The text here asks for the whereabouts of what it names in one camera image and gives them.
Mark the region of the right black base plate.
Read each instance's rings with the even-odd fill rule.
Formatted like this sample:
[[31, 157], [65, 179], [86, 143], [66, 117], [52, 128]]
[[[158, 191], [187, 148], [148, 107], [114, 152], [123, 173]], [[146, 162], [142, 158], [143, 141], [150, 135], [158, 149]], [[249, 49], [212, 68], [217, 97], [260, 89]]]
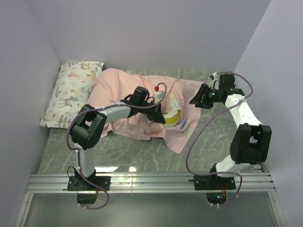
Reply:
[[219, 177], [218, 175], [193, 176], [196, 191], [204, 190], [235, 190], [235, 180], [233, 177]]

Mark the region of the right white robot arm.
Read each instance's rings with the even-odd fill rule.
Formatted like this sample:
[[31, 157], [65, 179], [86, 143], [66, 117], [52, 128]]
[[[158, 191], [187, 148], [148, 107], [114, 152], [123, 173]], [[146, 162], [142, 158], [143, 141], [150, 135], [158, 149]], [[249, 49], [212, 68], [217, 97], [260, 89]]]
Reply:
[[235, 86], [235, 77], [243, 78], [235, 72], [214, 73], [210, 84], [202, 84], [190, 101], [203, 109], [211, 109], [214, 103], [224, 104], [225, 109], [220, 113], [229, 111], [237, 127], [229, 155], [209, 173], [208, 182], [214, 189], [221, 188], [226, 177], [236, 175], [241, 169], [265, 162], [272, 135], [271, 127], [257, 119], [246, 101], [253, 94], [252, 85], [246, 95]]

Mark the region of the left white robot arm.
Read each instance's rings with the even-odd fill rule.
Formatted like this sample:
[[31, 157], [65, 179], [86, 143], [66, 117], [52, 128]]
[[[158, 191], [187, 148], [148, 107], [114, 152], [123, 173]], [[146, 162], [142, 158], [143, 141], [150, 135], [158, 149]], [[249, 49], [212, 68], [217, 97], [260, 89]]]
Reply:
[[137, 114], [143, 114], [151, 122], [165, 123], [161, 113], [161, 103], [167, 89], [155, 87], [155, 98], [148, 89], [138, 86], [132, 94], [127, 95], [119, 102], [103, 107], [84, 105], [69, 125], [66, 142], [70, 150], [75, 151], [77, 166], [74, 169], [74, 179], [71, 184], [82, 190], [99, 188], [96, 182], [94, 165], [94, 147], [100, 140], [106, 124], [120, 119], [127, 119]]

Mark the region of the cream yellow-edged pillow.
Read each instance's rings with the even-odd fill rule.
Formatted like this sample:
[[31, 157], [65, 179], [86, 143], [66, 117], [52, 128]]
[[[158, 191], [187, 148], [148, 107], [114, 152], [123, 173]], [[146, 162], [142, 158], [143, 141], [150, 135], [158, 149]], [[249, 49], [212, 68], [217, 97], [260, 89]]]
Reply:
[[181, 102], [178, 97], [170, 92], [168, 100], [166, 102], [166, 108], [163, 113], [165, 120], [165, 128], [171, 128], [178, 124], [180, 120]]

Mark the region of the pink pillowcase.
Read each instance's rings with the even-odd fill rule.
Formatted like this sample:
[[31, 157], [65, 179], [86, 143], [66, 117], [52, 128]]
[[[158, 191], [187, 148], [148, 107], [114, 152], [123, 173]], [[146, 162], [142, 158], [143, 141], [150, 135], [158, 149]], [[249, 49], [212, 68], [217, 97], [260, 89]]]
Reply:
[[176, 103], [174, 109], [179, 112], [179, 120], [173, 127], [151, 122], [146, 115], [138, 112], [130, 118], [105, 124], [101, 137], [106, 137], [112, 131], [135, 140], [163, 138], [170, 150], [180, 154], [200, 120], [200, 109], [189, 102], [201, 85], [200, 81], [156, 75], [140, 76], [113, 68], [98, 70], [89, 88], [88, 104], [103, 107], [125, 101], [129, 105], [146, 106], [146, 99], [152, 96], [156, 86], [159, 90], [167, 90], [158, 110], [165, 113]]

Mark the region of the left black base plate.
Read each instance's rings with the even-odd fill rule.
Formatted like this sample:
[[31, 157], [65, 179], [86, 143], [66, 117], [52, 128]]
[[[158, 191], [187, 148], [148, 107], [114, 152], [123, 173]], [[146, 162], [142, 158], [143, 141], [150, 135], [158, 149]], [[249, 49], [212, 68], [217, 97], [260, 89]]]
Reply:
[[[110, 187], [111, 177], [110, 176], [95, 176], [89, 181], [104, 190], [108, 191]], [[95, 191], [97, 188], [88, 182], [86, 182], [80, 175], [70, 176], [67, 191]]]

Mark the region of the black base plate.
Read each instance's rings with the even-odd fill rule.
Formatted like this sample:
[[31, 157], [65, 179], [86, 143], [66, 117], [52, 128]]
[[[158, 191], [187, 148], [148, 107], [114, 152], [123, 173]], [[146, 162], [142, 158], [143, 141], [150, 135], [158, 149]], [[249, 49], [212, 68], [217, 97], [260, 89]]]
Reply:
[[[110, 187], [111, 177], [110, 176], [95, 176], [89, 181], [104, 190], [108, 191]], [[70, 176], [67, 191], [95, 191], [97, 188], [88, 182], [86, 182], [80, 175]]]
[[235, 180], [233, 177], [219, 177], [218, 175], [193, 176], [196, 191], [204, 190], [235, 190]]

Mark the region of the white patterned pillow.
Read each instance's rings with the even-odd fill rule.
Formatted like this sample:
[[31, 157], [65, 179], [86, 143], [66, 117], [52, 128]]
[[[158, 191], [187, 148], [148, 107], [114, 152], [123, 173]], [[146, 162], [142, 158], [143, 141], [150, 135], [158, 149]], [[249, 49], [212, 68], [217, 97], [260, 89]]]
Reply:
[[40, 120], [44, 128], [67, 129], [90, 96], [89, 87], [98, 72], [101, 61], [71, 61], [61, 64], [47, 110]]

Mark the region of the aluminium mounting rail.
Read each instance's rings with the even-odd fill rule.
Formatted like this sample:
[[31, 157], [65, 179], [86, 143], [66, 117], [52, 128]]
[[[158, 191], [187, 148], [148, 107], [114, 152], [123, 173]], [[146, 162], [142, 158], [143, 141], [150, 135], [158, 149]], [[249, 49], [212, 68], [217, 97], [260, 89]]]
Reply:
[[[108, 193], [191, 193], [194, 189], [193, 176], [189, 173], [105, 173], [110, 176]], [[274, 192], [275, 186], [270, 173], [241, 173], [241, 192]], [[68, 176], [31, 175], [26, 193], [95, 193], [95, 191], [68, 190]]]

